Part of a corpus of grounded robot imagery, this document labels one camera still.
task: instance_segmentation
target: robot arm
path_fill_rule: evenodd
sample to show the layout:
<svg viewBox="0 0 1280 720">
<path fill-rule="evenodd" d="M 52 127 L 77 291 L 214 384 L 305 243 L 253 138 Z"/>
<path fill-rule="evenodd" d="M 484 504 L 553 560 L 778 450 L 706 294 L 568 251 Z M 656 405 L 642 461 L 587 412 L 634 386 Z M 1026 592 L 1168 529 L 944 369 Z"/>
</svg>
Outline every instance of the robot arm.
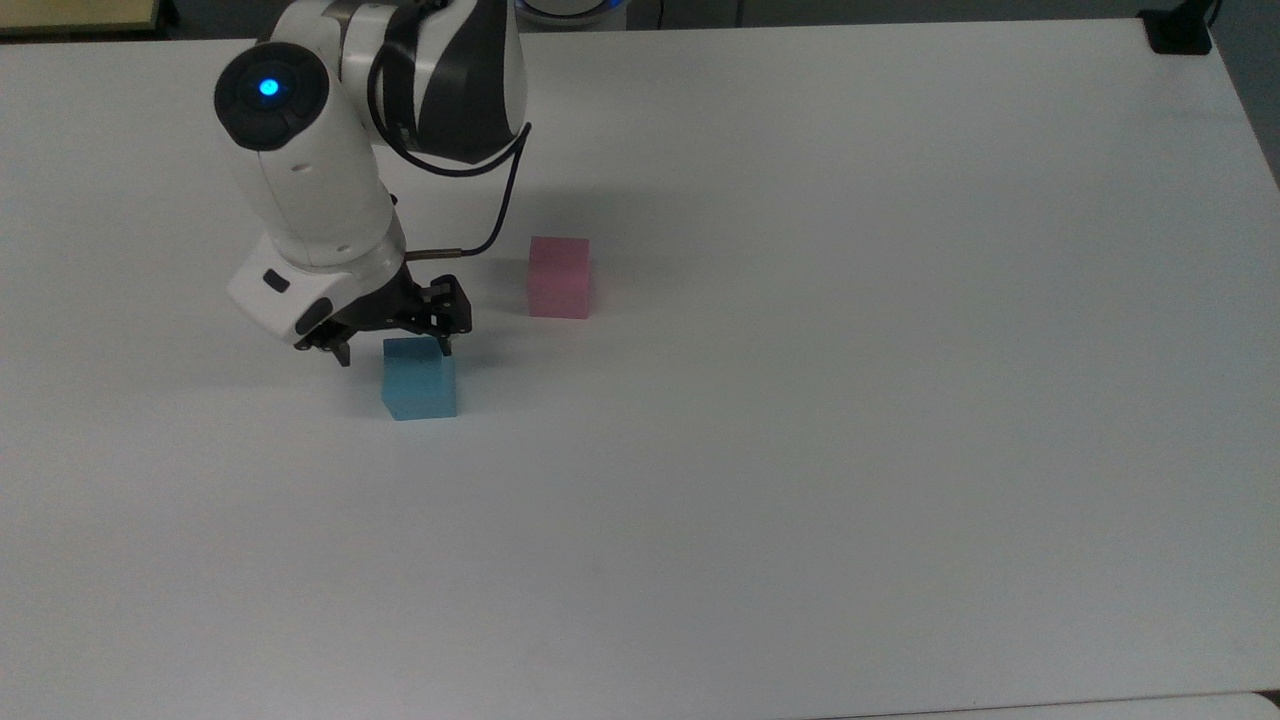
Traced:
<svg viewBox="0 0 1280 720">
<path fill-rule="evenodd" d="M 269 41 L 228 64 L 214 105 L 233 176 L 266 225 L 228 286 L 250 318 L 343 365 L 361 331 L 430 334 L 448 352 L 449 337 L 471 329 L 456 278 L 421 287 L 408 273 L 370 141 L 428 168 L 408 151 L 466 165 L 515 156 L 515 177 L 525 78 L 504 0 L 298 0 Z"/>
</svg>

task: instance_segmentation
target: table surface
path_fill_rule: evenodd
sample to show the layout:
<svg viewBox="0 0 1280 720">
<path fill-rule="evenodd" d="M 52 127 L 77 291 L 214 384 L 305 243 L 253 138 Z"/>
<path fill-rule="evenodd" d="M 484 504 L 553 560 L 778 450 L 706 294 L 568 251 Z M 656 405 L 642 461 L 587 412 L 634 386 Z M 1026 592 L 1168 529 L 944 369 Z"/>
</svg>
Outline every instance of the table surface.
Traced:
<svg viewBox="0 0 1280 720">
<path fill-rule="evenodd" d="M 899 715 L 899 720 L 940 720 L 931 715 Z M 1039 707 L 1006 707 L 947 712 L 941 720 L 1280 720 L 1280 708 L 1257 694 L 1224 694 L 1085 702 Z"/>
<path fill-rule="evenodd" d="M 0 33 L 148 29 L 160 0 L 5 0 Z"/>
<path fill-rule="evenodd" d="M 298 354 L 210 94 L 0 47 L 0 715 L 772 720 L 1280 687 L 1280 193 L 1135 20 L 526 38 L 461 415 Z M 38 73 L 28 72 L 40 68 Z M 503 178 L 380 152 L 411 246 Z M 531 319 L 534 234 L 593 241 Z"/>
</svg>

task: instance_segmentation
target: black bracket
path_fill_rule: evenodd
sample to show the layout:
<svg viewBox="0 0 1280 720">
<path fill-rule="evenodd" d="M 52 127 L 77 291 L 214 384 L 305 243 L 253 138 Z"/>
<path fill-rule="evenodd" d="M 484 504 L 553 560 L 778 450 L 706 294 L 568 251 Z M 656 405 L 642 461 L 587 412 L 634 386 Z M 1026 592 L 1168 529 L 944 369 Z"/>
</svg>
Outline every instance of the black bracket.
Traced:
<svg viewBox="0 0 1280 720">
<path fill-rule="evenodd" d="M 1172 10 L 1140 10 L 1147 42 L 1161 55 L 1208 55 L 1213 41 L 1204 14 L 1215 0 L 1185 0 Z"/>
<path fill-rule="evenodd" d="M 389 329 L 431 336 L 440 343 L 443 355 L 453 355 L 451 338 L 471 332 L 471 301 L 453 275 L 440 275 L 421 287 L 402 268 L 381 290 L 320 323 L 293 347 L 332 352 L 338 364 L 347 368 L 351 365 L 348 341 L 357 332 Z"/>
</svg>

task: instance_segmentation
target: cube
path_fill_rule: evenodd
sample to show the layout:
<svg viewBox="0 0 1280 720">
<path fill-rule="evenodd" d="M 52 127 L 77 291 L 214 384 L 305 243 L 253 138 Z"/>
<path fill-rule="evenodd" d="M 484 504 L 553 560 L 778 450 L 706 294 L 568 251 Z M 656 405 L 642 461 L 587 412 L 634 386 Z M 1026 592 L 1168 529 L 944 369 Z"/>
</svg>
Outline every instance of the cube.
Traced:
<svg viewBox="0 0 1280 720">
<path fill-rule="evenodd" d="M 529 245 L 529 314 L 586 319 L 590 311 L 590 242 L 535 237 Z"/>
<path fill-rule="evenodd" d="M 457 416 L 453 357 L 434 337 L 383 341 L 383 405 L 397 420 Z"/>
</svg>

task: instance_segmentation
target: black cable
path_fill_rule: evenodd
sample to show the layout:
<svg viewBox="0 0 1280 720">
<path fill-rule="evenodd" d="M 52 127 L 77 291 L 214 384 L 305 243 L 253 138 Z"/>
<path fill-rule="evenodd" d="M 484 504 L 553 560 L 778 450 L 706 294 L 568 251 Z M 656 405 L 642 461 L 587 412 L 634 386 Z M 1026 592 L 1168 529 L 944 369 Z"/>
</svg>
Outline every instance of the black cable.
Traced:
<svg viewBox="0 0 1280 720">
<path fill-rule="evenodd" d="M 399 155 L 416 168 L 420 168 L 422 170 L 438 176 L 444 176 L 448 178 L 471 178 L 481 176 L 484 173 L 488 173 L 489 170 L 493 170 L 498 165 L 503 164 L 508 158 L 511 159 L 511 172 L 507 174 L 507 187 L 502 192 L 502 206 L 498 209 L 498 219 L 494 220 L 493 232 L 490 232 L 489 238 L 485 240 L 479 246 L 472 247 L 470 250 L 458 250 L 456 252 L 456 256 L 471 258 L 474 255 L 484 252 L 485 250 L 489 250 L 489 247 L 493 246 L 494 241 L 498 240 L 498 234 L 502 232 L 502 224 L 507 219 L 507 208 L 511 205 L 511 192 L 516 187 L 516 172 L 520 169 L 520 158 L 521 155 L 525 154 L 525 142 L 529 140 L 529 133 L 530 131 L 534 129 L 534 126 L 525 123 L 525 127 L 521 128 L 520 135 L 516 136 L 516 140 L 497 158 L 489 160 L 484 165 L 462 170 L 433 165 L 431 163 L 428 163 L 421 158 L 416 158 L 412 154 L 410 154 L 408 149 L 404 147 L 404 145 L 399 141 L 399 138 L 396 138 L 392 133 L 387 132 L 387 124 L 383 122 L 381 114 L 378 110 L 378 79 L 381 74 L 383 63 L 385 60 L 387 60 L 387 46 L 384 45 L 381 49 L 378 50 L 378 54 L 374 55 L 374 61 L 369 65 L 369 82 L 365 85 L 365 100 L 369 105 L 369 117 L 374 120 L 374 127 L 378 129 L 378 135 L 381 136 L 383 142 L 385 142 L 388 147 L 394 150 L 397 155 Z M 420 252 L 422 255 L 430 255 L 436 251 L 428 250 L 428 251 L 415 251 L 415 252 Z"/>
<path fill-rule="evenodd" d="M 1222 12 L 1222 0 L 1217 0 L 1217 3 L 1213 4 L 1213 12 L 1210 14 L 1208 22 L 1204 23 L 1204 27 L 1213 27 L 1213 20 L 1217 19 L 1217 14 L 1220 12 Z"/>
</svg>

